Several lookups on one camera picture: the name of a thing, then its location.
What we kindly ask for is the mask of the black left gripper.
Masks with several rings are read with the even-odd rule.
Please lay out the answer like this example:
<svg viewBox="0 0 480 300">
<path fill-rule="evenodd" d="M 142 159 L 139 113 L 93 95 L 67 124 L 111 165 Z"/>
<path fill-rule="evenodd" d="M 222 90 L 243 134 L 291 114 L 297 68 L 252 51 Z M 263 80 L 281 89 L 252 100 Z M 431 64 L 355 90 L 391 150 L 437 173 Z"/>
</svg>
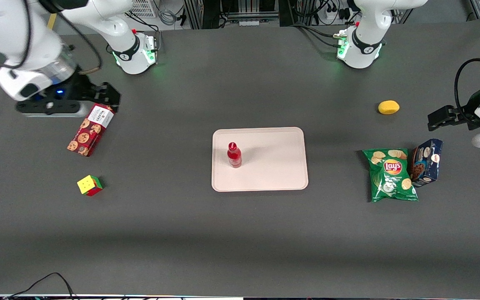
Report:
<svg viewBox="0 0 480 300">
<path fill-rule="evenodd" d="M 428 131 L 434 131 L 449 125 L 464 124 L 468 124 L 469 128 L 480 128 L 480 118 L 475 113 L 479 105 L 480 89 L 469 97 L 465 105 L 460 105 L 459 95 L 458 92 L 456 92 L 457 108 L 452 105 L 446 105 L 428 114 Z"/>
</svg>

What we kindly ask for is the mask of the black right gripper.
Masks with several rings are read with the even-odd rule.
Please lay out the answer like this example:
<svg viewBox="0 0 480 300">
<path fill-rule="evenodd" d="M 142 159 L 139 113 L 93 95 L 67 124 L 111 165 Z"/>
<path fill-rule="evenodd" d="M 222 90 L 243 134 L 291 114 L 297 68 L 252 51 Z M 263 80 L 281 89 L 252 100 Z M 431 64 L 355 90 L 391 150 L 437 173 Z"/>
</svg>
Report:
<svg viewBox="0 0 480 300">
<path fill-rule="evenodd" d="M 74 74 L 69 79 L 53 84 L 35 95 L 35 101 L 47 100 L 89 100 L 93 98 L 94 108 L 104 108 L 116 113 L 116 107 L 120 105 L 120 93 L 108 82 L 94 85 L 88 75 Z"/>
</svg>

